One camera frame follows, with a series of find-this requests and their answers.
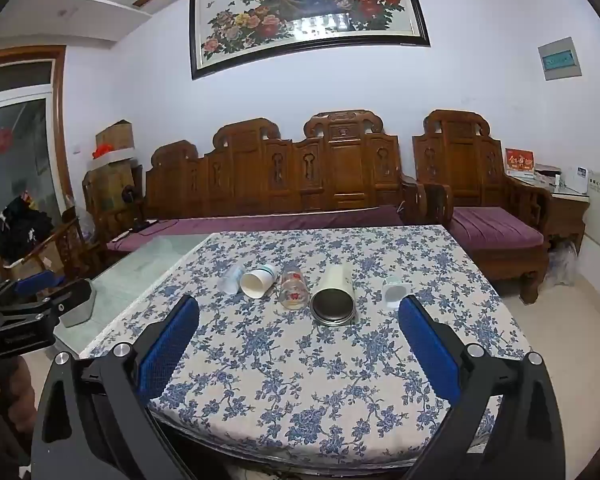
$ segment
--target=carved wooden backrest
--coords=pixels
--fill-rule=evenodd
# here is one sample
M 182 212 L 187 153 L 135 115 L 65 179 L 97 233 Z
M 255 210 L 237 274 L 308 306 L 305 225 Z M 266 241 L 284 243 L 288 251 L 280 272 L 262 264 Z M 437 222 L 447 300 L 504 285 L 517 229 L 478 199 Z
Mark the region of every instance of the carved wooden backrest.
M 398 138 L 382 132 L 380 117 L 368 110 L 323 112 L 307 121 L 304 135 L 305 142 L 322 141 L 324 190 L 331 208 L 398 200 L 402 171 Z
M 371 133 L 365 133 L 370 124 Z M 312 117 L 305 140 L 280 139 L 263 118 L 228 124 L 198 157 L 186 140 L 162 146 L 146 174 L 149 218 L 194 218 L 400 203 L 395 136 L 366 110 Z
M 454 205 L 503 203 L 504 165 L 500 141 L 489 123 L 473 112 L 434 110 L 413 137 L 416 176 L 421 182 L 449 184 Z

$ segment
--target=small white cup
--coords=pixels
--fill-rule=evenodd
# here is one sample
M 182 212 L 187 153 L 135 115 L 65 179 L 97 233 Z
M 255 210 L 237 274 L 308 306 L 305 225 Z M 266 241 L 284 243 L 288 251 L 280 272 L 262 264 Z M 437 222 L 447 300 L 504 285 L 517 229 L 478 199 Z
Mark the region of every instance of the small white cup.
M 269 287 L 278 278 L 278 270 L 272 265 L 262 265 L 249 272 L 245 272 L 240 278 L 240 288 L 253 298 L 259 300 L 269 290 Z
M 387 308 L 400 307 L 402 298 L 408 294 L 407 284 L 397 276 L 387 276 L 382 281 L 382 301 Z

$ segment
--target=table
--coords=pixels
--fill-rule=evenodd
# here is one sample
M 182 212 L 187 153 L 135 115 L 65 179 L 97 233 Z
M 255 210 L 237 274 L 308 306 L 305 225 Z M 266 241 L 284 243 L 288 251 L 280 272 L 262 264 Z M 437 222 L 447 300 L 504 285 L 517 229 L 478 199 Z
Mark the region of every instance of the table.
M 232 263 L 247 268 L 295 260 L 308 285 L 327 264 L 353 267 L 356 320 L 316 325 L 288 311 L 276 289 L 263 299 L 216 289 Z M 200 306 L 200 326 L 162 396 L 161 420 L 227 454 L 314 473 L 375 472 L 411 463 L 448 409 L 433 394 L 381 304 L 387 275 L 404 279 L 434 319 L 493 355 L 530 350 L 509 311 L 442 226 L 213 234 L 126 309 L 83 352 L 97 356 L 133 342 L 182 294 Z M 475 443 L 493 427 L 491 399 Z
M 147 288 L 207 235 L 156 237 L 137 251 L 128 254 L 95 280 L 96 299 L 91 319 L 66 328 L 59 323 L 55 330 L 58 351 L 78 356 L 116 316 L 123 312 Z

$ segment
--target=plastic bag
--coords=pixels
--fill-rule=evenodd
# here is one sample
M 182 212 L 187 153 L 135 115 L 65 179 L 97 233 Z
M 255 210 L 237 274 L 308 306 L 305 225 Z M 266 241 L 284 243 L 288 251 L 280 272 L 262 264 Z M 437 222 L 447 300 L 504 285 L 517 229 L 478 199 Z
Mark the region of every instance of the plastic bag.
M 74 199 L 70 196 L 67 195 L 64 199 L 69 207 L 75 206 L 75 214 L 78 217 L 82 238 L 85 242 L 90 242 L 96 235 L 96 223 L 93 221 L 93 216 L 86 209 L 76 205 Z
M 571 240 L 564 240 L 549 251 L 549 268 L 544 276 L 542 288 L 554 285 L 574 285 L 578 253 Z

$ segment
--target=dark fabric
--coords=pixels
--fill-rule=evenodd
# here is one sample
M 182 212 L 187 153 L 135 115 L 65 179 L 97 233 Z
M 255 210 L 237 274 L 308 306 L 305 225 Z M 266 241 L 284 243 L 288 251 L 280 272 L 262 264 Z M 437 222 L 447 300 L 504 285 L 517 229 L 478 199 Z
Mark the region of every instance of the dark fabric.
M 465 251 L 522 249 L 544 242 L 541 233 L 499 207 L 455 207 L 449 232 Z
M 0 218 L 0 256 L 8 264 L 24 258 L 53 230 L 51 218 L 42 211 L 29 208 L 20 197 L 15 198 Z
M 185 218 L 159 222 L 140 233 L 130 234 L 117 242 L 109 242 L 107 247 L 112 251 L 130 253 L 143 246 L 154 236 L 201 235 L 222 231 L 291 231 L 294 229 L 341 229 L 401 225 L 404 224 L 393 205 L 303 214 Z

